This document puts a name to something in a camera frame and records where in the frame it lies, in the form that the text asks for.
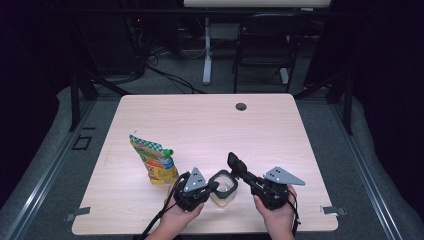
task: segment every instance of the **office chair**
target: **office chair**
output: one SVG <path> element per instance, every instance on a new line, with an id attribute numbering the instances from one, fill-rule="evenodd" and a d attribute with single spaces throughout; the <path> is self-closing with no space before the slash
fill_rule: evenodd
<path id="1" fill-rule="evenodd" d="M 298 46 L 308 30 L 308 21 L 296 15 L 254 14 L 242 21 L 238 30 L 233 63 L 234 93 L 237 85 L 283 85 L 270 82 L 238 82 L 239 66 L 290 69 L 285 92 L 290 88 Z"/>

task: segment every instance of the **black cord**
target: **black cord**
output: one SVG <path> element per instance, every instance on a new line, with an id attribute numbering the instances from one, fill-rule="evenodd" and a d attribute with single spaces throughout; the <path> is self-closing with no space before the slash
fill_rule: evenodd
<path id="1" fill-rule="evenodd" d="M 297 204 L 297 199 L 296 196 L 294 195 L 294 193 L 290 190 L 287 190 L 294 198 L 294 203 L 296 206 L 294 206 L 290 201 L 288 201 L 287 199 L 287 203 L 290 205 L 290 207 L 293 209 L 294 211 L 294 222 L 293 222 L 293 228 L 292 228 L 292 234 L 293 237 L 296 236 L 297 233 L 297 227 L 299 226 L 299 224 L 301 224 L 300 219 L 299 219 L 299 213 L 297 212 L 297 208 L 298 208 L 298 204 Z"/>
<path id="2" fill-rule="evenodd" d="M 165 204 L 163 205 L 162 210 L 160 210 L 158 212 L 158 214 L 156 214 L 156 216 L 152 219 L 152 221 L 149 223 L 149 225 L 146 227 L 146 229 L 144 230 L 144 232 L 137 238 L 137 240 L 143 240 L 147 237 L 147 234 L 149 233 L 149 231 L 152 229 L 153 225 L 155 225 L 155 223 L 163 216 L 163 214 L 165 214 L 169 209 L 171 209 L 172 207 L 174 207 L 177 203 L 174 203 L 172 206 L 170 206 L 169 208 L 166 208 L 169 204 L 169 202 L 171 201 L 171 197 L 174 197 L 174 193 L 175 193 L 175 189 L 177 188 L 178 183 L 181 181 L 181 179 L 185 179 L 188 176 L 190 176 L 189 172 L 183 173 L 181 174 L 178 179 L 175 181 L 174 186 L 172 187 L 171 191 L 168 194 L 168 197 L 165 201 Z"/>
<path id="3" fill-rule="evenodd" d="M 275 191 L 274 189 L 267 187 L 268 190 L 270 190 L 271 192 L 273 192 L 274 194 L 276 194 L 277 196 L 279 196 L 280 198 L 283 198 L 284 201 L 293 209 L 294 212 L 294 222 L 293 222 L 293 228 L 292 228 L 292 234 L 293 237 L 296 236 L 297 233 L 297 227 L 299 226 L 299 224 L 301 224 L 300 219 L 299 219 L 299 213 L 297 212 L 297 199 L 296 196 L 294 195 L 294 193 L 290 190 L 287 190 L 294 198 L 294 204 L 290 202 L 290 200 L 288 199 L 288 197 L 286 198 L 285 196 L 281 196 L 277 191 Z"/>
<path id="4" fill-rule="evenodd" d="M 142 73 L 139 72 L 134 72 L 131 75 L 128 75 L 126 78 L 124 79 L 119 79 L 119 80 L 108 80 L 108 82 L 113 83 L 114 85 L 120 85 L 120 84 L 124 84 L 124 83 L 129 83 L 129 82 L 134 82 L 135 80 L 139 79 L 141 76 L 143 76 Z M 99 84 L 96 81 L 92 80 L 91 81 L 93 84 Z"/>
<path id="5" fill-rule="evenodd" d="M 206 92 L 203 92 L 203 91 L 201 91 L 199 89 L 194 88 L 193 85 L 191 85 L 191 83 L 189 83 L 188 81 L 186 81 L 186 80 L 184 80 L 184 79 L 182 79 L 180 77 L 177 77 L 175 75 L 172 75 L 172 74 L 169 74 L 169 73 L 166 73 L 166 72 L 162 72 L 162 71 L 160 71 L 160 70 L 158 70 L 158 69 L 156 69 L 154 67 L 151 67 L 151 66 L 146 66 L 146 68 L 152 70 L 153 72 L 155 72 L 155 73 L 157 73 L 159 75 L 162 75 L 162 76 L 168 78 L 174 84 L 175 87 L 177 87 L 177 85 L 175 85 L 175 83 L 178 83 L 178 84 L 180 84 L 180 85 L 182 85 L 184 87 L 187 87 L 187 88 L 191 89 L 191 94 L 194 94 L 194 92 L 206 94 Z"/>

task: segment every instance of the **dark background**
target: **dark background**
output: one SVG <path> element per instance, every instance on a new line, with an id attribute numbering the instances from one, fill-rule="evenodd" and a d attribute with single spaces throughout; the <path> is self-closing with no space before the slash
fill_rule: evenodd
<path id="1" fill-rule="evenodd" d="M 98 34 L 91 35 L 92 48 L 87 50 L 86 46 L 74 44 L 75 34 L 66 22 L 58 16 L 46 15 L 39 1 L 0 4 L 0 204 L 3 205 L 54 120 L 59 105 L 56 94 L 69 86 L 77 67 L 73 59 L 79 60 L 79 67 L 94 72 L 101 67 L 102 71 L 113 69 L 122 73 L 134 71 L 124 68 L 137 68 L 140 59 L 131 41 L 125 41 L 129 35 L 122 29 L 125 26 L 122 19 L 113 24 L 98 21 L 97 30 L 103 29 L 98 34 L 107 34 L 105 29 L 109 28 L 125 35 L 111 42 L 97 38 Z M 371 25 L 328 20 L 305 83 L 320 82 L 343 69 L 352 55 L 361 56 L 357 71 L 352 74 L 354 96 L 364 106 L 380 162 L 405 200 L 423 219 L 424 188 L 420 178 L 424 172 L 423 5 L 419 1 L 338 0 L 333 1 L 331 8 L 369 12 L 375 17 L 370 20 Z M 82 31 L 82 36 L 90 38 L 88 26 Z M 358 42 L 363 52 L 358 52 Z M 103 63 L 93 59 L 93 55 L 108 56 L 110 45 L 125 53 L 119 56 L 126 57 L 118 62 L 107 61 L 105 57 Z"/>

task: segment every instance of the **wooden table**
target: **wooden table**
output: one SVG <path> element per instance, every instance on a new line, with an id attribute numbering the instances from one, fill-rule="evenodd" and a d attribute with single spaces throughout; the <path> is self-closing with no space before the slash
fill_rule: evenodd
<path id="1" fill-rule="evenodd" d="M 247 106 L 236 109 L 237 103 Z M 125 96 L 116 111 L 81 208 L 77 235 L 140 234 L 162 208 L 166 185 L 152 185 L 129 142 L 133 134 L 174 150 L 179 173 L 198 167 L 206 179 L 227 166 L 234 152 L 258 176 L 280 166 L 306 182 L 298 194 L 299 231 L 332 231 L 336 217 L 293 97 L 288 94 Z M 209 199 L 183 234 L 266 232 L 250 188 L 239 181 L 224 208 Z"/>

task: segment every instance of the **black controller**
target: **black controller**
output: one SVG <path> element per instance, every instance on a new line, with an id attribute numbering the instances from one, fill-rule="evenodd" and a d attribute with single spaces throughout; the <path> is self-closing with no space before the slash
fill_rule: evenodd
<path id="1" fill-rule="evenodd" d="M 289 191 L 287 184 L 278 183 L 280 179 L 276 175 L 279 174 L 280 170 L 276 169 L 275 171 L 277 172 L 275 174 L 272 172 L 267 173 L 270 174 L 269 179 L 273 179 L 271 181 L 257 177 L 247 171 L 246 164 L 232 152 L 228 154 L 227 163 L 232 170 L 231 174 L 237 179 L 242 178 L 250 186 L 252 195 L 257 195 L 266 208 L 273 210 L 286 204 Z"/>
<path id="2" fill-rule="evenodd" d="M 194 168 L 188 178 L 178 183 L 174 199 L 181 209 L 191 212 L 200 203 L 206 202 L 218 186 L 217 182 L 207 182 L 200 171 Z"/>

